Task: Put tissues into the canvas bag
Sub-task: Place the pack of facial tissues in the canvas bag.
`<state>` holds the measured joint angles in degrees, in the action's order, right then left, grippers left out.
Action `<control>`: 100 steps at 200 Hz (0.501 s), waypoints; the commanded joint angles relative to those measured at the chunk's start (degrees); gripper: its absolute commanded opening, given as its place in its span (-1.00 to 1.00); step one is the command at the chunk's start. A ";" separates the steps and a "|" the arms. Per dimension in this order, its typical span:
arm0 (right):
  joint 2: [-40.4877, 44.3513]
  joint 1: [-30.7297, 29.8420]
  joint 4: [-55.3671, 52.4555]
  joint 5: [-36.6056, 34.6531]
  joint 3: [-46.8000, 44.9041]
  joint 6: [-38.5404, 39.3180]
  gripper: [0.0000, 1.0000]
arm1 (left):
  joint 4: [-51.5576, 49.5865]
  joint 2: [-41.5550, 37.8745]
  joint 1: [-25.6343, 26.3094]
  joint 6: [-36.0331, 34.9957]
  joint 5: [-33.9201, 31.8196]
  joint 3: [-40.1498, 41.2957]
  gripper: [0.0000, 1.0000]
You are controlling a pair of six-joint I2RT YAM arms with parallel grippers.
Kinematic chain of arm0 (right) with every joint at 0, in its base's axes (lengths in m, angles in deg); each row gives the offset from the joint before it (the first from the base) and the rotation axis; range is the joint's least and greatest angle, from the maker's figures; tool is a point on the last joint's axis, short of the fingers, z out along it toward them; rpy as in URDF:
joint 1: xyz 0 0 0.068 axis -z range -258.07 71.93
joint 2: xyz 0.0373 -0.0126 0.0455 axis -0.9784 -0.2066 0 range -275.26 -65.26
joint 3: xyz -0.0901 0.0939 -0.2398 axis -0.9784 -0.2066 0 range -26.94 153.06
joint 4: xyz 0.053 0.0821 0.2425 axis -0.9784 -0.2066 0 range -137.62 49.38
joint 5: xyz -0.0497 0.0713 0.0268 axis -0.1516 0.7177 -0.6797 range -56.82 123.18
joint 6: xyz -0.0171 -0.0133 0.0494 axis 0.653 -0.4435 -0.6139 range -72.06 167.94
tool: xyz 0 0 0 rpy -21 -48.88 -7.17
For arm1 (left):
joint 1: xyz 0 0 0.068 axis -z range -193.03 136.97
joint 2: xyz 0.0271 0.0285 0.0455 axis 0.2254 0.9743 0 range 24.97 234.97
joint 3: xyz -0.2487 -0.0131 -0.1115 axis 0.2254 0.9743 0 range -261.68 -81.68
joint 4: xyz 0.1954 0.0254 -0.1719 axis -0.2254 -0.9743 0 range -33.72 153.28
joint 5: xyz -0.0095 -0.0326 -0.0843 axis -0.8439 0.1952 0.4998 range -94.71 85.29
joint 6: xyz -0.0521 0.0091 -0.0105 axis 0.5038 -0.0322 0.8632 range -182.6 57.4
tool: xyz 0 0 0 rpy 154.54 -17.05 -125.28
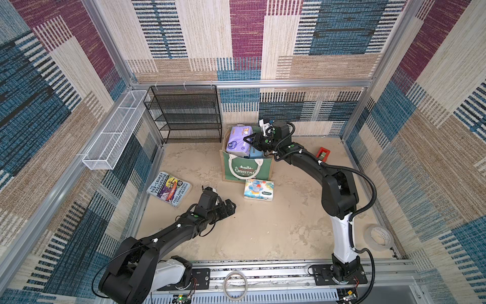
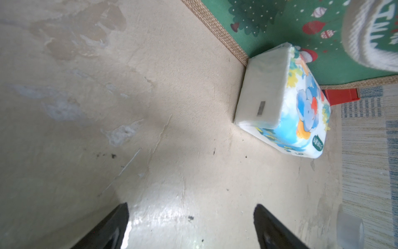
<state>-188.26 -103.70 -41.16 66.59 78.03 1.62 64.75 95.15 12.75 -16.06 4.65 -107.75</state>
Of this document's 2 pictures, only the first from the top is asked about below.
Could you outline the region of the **light blue tissue pack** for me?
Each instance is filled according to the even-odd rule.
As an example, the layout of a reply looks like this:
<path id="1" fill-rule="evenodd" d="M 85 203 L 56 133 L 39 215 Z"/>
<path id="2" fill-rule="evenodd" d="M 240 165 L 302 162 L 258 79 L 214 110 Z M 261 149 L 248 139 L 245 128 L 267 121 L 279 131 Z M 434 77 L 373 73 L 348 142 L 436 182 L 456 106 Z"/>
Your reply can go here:
<path id="1" fill-rule="evenodd" d="M 250 150 L 249 150 L 249 158 L 250 159 L 260 159 L 260 158 L 264 158 L 264 157 L 265 157 L 265 155 L 262 151 L 259 151 L 255 147 L 250 148 Z"/>

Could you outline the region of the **purple tissue pack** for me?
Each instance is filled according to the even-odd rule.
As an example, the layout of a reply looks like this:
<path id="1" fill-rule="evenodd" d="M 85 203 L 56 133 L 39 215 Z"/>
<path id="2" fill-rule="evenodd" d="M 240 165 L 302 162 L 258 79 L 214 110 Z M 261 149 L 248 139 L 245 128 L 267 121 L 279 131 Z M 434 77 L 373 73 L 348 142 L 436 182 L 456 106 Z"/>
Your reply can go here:
<path id="1" fill-rule="evenodd" d="M 244 138 L 253 133 L 253 128 L 248 125 L 236 125 L 230 129 L 225 151 L 237 157 L 248 157 L 251 145 Z"/>

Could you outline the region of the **green canvas Christmas bag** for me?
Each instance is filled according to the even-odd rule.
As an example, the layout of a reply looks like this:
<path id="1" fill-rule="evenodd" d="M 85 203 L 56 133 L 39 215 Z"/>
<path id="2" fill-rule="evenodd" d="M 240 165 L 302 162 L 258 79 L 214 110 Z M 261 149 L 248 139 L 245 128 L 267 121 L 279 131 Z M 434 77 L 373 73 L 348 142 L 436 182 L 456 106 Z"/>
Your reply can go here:
<path id="1" fill-rule="evenodd" d="M 223 144 L 220 150 L 222 179 L 224 181 L 243 183 L 245 183 L 247 179 L 270 180 L 272 178 L 273 172 L 273 158 L 242 158 L 232 154 L 228 154 L 225 151 L 230 129 L 232 127 L 233 126 L 227 129 L 223 137 Z M 261 128 L 258 126 L 252 126 L 252 128 L 253 132 L 261 131 Z"/>

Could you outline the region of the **white cartoon tissue pack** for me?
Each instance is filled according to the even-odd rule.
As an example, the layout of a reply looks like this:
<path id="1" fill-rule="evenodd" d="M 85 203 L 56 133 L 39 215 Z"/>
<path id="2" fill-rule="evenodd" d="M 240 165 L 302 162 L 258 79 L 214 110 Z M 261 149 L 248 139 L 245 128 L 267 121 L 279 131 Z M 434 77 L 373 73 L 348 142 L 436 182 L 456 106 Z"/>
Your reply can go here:
<path id="1" fill-rule="evenodd" d="M 250 200 L 273 201 L 274 182 L 248 179 L 245 183 L 244 197 Z"/>

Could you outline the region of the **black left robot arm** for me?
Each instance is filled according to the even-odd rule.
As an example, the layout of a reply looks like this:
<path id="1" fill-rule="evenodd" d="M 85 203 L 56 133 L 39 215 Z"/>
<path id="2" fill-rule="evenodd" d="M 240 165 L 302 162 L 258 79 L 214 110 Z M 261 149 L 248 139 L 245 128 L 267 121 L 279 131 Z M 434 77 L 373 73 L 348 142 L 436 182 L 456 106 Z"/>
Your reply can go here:
<path id="1" fill-rule="evenodd" d="M 197 277 L 190 261 L 174 255 L 164 257 L 182 243 L 204 236 L 207 227 L 235 214 L 236 204 L 223 200 L 212 187 L 205 187 L 199 201 L 175 222 L 150 236 L 121 242 L 115 256 L 98 272 L 100 280 L 92 291 L 116 303 L 143 303 L 155 291 L 167 286 L 193 291 Z"/>

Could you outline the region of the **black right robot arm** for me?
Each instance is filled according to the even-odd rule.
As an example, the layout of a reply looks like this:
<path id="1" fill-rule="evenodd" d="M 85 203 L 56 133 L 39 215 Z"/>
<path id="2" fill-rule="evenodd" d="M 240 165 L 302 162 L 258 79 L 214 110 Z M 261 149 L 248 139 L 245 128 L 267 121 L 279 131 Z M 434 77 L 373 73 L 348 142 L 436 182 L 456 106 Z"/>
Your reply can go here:
<path id="1" fill-rule="evenodd" d="M 337 284 L 346 284 L 359 272 L 360 259 L 354 250 L 351 216 L 357 211 L 358 192 L 350 168 L 329 166 L 292 140 L 295 125 L 290 122 L 261 121 L 263 129 L 244 136 L 244 142 L 276 162 L 300 168 L 321 186 L 321 205 L 332 221 L 334 252 L 330 271 Z"/>

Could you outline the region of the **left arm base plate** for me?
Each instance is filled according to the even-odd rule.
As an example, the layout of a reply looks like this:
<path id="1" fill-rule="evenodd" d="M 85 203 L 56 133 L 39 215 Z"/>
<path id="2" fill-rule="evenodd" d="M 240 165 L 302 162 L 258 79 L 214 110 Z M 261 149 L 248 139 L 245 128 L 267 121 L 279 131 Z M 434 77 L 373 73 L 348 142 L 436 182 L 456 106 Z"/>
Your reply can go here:
<path id="1" fill-rule="evenodd" d="M 208 290 L 210 288 L 211 270 L 210 268 L 196 268 L 192 270 L 192 277 L 196 279 L 196 291 Z M 194 285 L 194 280 L 191 280 L 191 285 L 176 287 L 173 284 L 162 287 L 158 291 L 190 291 Z"/>

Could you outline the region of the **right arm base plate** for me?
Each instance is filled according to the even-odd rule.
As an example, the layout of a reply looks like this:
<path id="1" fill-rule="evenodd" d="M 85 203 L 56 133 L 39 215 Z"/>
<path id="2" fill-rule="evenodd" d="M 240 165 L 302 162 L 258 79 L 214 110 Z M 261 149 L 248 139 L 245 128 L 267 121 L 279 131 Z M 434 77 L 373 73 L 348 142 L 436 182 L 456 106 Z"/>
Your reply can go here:
<path id="1" fill-rule="evenodd" d="M 314 264 L 308 268 L 309 275 L 315 280 L 317 286 L 331 286 L 331 285 L 365 285 L 371 278 L 367 276 L 363 267 L 360 265 L 358 269 L 344 279 L 336 279 L 331 270 L 332 264 Z"/>

